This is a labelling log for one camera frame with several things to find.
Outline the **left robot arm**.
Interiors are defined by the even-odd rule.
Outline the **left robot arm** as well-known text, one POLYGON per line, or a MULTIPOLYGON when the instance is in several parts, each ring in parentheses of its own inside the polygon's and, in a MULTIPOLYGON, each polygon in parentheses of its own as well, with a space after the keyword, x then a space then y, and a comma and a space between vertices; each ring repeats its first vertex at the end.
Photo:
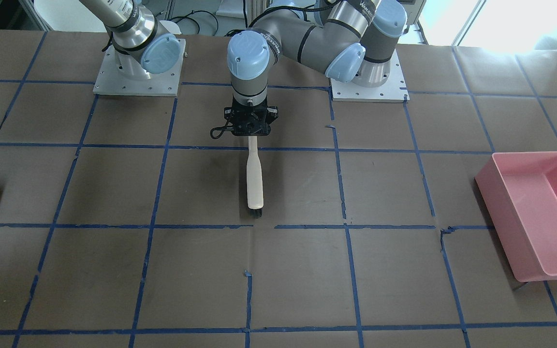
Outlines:
POLYGON ((232 105, 223 111, 225 125, 213 128, 218 139, 267 136, 278 110, 269 106, 267 88, 272 66, 287 57, 323 73, 332 81, 378 88, 390 77, 393 53, 408 24, 405 7, 396 0, 319 0, 316 22, 296 7, 278 0, 235 33, 226 47, 232 105))

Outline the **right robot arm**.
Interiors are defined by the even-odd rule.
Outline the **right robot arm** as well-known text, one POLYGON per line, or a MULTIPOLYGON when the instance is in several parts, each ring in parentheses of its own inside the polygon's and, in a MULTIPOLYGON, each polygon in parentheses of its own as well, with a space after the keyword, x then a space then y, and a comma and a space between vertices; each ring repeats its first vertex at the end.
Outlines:
POLYGON ((181 42, 137 0, 82 0, 105 26, 111 44, 147 73, 165 73, 184 52, 181 42))

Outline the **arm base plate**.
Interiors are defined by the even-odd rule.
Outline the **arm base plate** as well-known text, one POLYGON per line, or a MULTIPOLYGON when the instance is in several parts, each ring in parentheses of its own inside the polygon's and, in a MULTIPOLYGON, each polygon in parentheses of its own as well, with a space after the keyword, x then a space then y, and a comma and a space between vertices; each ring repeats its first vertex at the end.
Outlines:
POLYGON ((94 84, 93 93, 104 96, 176 97, 180 85, 181 69, 187 42, 177 40, 183 51, 176 64, 164 73, 149 73, 137 61, 107 49, 94 84))
POLYGON ((339 102, 403 103, 410 100, 398 53, 377 64, 363 61, 350 82, 331 80, 332 98, 339 102))

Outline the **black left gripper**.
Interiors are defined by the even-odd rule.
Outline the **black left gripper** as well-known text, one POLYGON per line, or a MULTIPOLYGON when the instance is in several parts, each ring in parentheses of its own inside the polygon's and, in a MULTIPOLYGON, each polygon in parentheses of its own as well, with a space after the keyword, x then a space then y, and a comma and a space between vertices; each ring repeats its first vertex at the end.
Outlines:
POLYGON ((223 111, 226 130, 234 136, 267 136, 271 132, 270 124, 278 116, 278 108, 265 102, 256 106, 244 106, 236 102, 223 111))

